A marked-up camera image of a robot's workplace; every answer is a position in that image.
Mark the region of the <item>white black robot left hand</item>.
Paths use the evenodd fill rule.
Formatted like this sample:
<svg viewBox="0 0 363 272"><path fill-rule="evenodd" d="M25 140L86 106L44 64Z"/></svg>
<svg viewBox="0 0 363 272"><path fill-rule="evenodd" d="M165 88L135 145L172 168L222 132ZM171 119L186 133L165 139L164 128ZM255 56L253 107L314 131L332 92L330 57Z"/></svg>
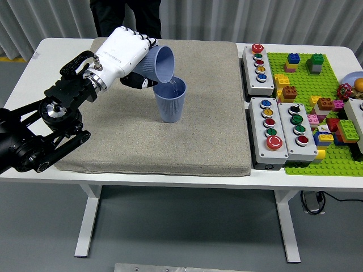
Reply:
<svg viewBox="0 0 363 272"><path fill-rule="evenodd" d="M127 27L116 28L94 54L93 64L86 71L99 91L108 90L117 78L126 86L147 88L154 81L134 72L149 50L158 45L156 38Z"/></svg>

